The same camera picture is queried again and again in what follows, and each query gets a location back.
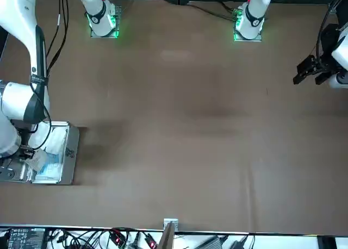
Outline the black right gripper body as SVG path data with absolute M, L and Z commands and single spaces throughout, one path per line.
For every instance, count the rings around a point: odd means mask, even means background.
M 21 137 L 21 144 L 18 150 L 33 151 L 34 149 L 29 146 L 29 138 L 32 134 L 32 130 L 30 128 L 18 128 L 17 131 Z

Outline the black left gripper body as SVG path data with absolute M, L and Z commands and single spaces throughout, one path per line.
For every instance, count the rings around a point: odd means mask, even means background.
M 332 52 L 319 52 L 316 54 L 316 74 L 329 72 L 330 74 L 336 74 L 339 71 L 337 62 L 332 57 Z

